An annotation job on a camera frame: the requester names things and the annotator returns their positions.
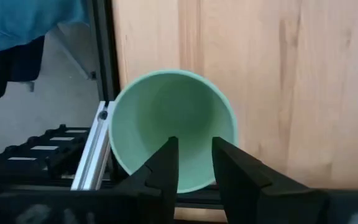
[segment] wooden cabinet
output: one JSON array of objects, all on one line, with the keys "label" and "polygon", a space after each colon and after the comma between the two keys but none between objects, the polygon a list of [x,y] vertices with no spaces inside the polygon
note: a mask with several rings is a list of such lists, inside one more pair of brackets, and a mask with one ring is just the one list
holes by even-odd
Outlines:
[{"label": "wooden cabinet", "polygon": [[358,188],[358,0],[113,0],[121,85],[163,68],[229,98],[240,147],[310,187]]}]

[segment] blue fabric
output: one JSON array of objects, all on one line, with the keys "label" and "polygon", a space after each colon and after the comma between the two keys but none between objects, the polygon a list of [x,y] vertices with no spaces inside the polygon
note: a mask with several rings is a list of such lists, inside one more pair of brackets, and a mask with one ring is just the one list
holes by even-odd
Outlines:
[{"label": "blue fabric", "polygon": [[0,51],[27,44],[60,22],[87,23],[86,0],[0,0]]}]

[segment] wooden surface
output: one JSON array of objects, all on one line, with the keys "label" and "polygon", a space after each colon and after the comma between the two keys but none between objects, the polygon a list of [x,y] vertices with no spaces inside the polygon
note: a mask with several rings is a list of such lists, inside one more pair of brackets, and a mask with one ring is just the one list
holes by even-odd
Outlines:
[{"label": "wooden surface", "polygon": [[358,188],[358,0],[113,0],[122,86],[216,84],[240,147],[310,186]]}]

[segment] cup rim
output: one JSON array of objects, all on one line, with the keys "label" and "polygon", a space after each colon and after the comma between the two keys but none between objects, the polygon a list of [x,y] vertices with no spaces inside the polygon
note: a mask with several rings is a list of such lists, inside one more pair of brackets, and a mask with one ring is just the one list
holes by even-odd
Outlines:
[{"label": "cup rim", "polygon": [[[128,84],[118,95],[118,97],[116,98],[115,102],[115,107],[117,107],[119,105],[119,102],[122,98],[122,96],[125,95],[125,93],[127,91],[129,91],[133,86],[137,85],[138,83],[150,78],[150,77],[154,77],[154,76],[158,76],[158,75],[166,75],[168,73],[171,73],[173,75],[184,75],[186,77],[190,77],[190,78],[194,78],[195,80],[200,81],[201,83],[203,83],[204,85],[206,85],[207,87],[209,87],[210,89],[212,89],[212,91],[217,94],[219,96],[219,98],[222,100],[222,102],[224,103],[225,107],[229,110],[229,114],[230,114],[230,118],[231,118],[231,123],[232,123],[232,127],[233,127],[233,143],[235,146],[238,146],[238,142],[239,142],[239,138],[238,138],[238,128],[237,128],[237,119],[236,116],[234,114],[233,108],[230,105],[229,100],[226,98],[226,96],[219,90],[219,88],[213,84],[211,81],[209,81],[208,79],[202,77],[201,75],[197,75],[193,72],[187,71],[187,70],[180,70],[180,69],[165,69],[165,70],[157,70],[157,71],[153,71],[150,73],[147,73],[145,75],[142,75],[139,78],[136,78],[132,83]],[[123,163],[123,161],[121,160],[121,158],[119,157],[119,154],[117,153],[117,149],[114,145],[114,138],[112,136],[112,118],[114,116],[115,113],[115,108],[112,111],[112,115],[111,115],[111,120],[109,122],[109,142],[110,142],[110,146],[111,146],[111,150],[114,154],[114,156],[116,157],[118,163],[121,165],[121,167],[129,174],[132,175],[136,170],[132,171],[130,170],[125,163]],[[177,190],[177,193],[181,194],[181,193],[188,193],[188,192],[192,192],[195,190],[199,190],[202,189],[210,184],[212,184],[215,181],[215,178],[211,178],[208,181],[206,181],[203,184],[199,184],[197,186],[188,188],[188,189],[181,189],[181,190]]]}]

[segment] mint green cup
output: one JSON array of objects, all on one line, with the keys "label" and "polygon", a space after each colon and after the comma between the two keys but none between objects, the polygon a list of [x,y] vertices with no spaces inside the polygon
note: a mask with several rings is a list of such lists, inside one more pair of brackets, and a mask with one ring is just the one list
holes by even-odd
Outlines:
[{"label": "mint green cup", "polygon": [[212,184],[212,138],[238,145],[229,101],[210,81],[183,70],[152,72],[126,86],[109,126],[122,168],[133,174],[171,136],[179,139],[178,193]]}]

